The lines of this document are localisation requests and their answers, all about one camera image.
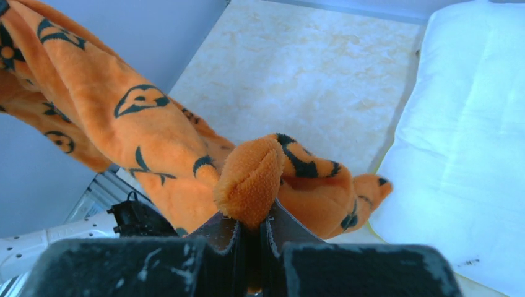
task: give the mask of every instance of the white cushion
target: white cushion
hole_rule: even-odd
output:
[[[417,82],[378,170],[370,219],[393,244],[437,248],[461,275],[525,296],[525,4],[435,12]]]

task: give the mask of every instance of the orange fabric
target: orange fabric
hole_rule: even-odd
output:
[[[218,210],[257,228],[278,197],[330,238],[361,227],[392,191],[283,134],[235,147],[52,7],[1,3],[0,111],[97,172],[126,168],[175,228],[192,232]]]

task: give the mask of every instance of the gray wall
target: gray wall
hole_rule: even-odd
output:
[[[43,0],[169,92],[226,0]],[[60,225],[95,173],[0,114],[0,238]]]

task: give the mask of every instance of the white plastic part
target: white plastic part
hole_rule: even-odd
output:
[[[0,283],[30,271],[47,247],[66,238],[116,238],[118,224],[108,212],[67,225],[0,239]]]

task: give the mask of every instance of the marble floor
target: marble floor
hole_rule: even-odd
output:
[[[234,143],[283,132],[374,171],[414,85],[425,27],[232,0],[170,95]],[[333,243],[381,242],[369,228]],[[458,276],[465,296],[502,296]]]

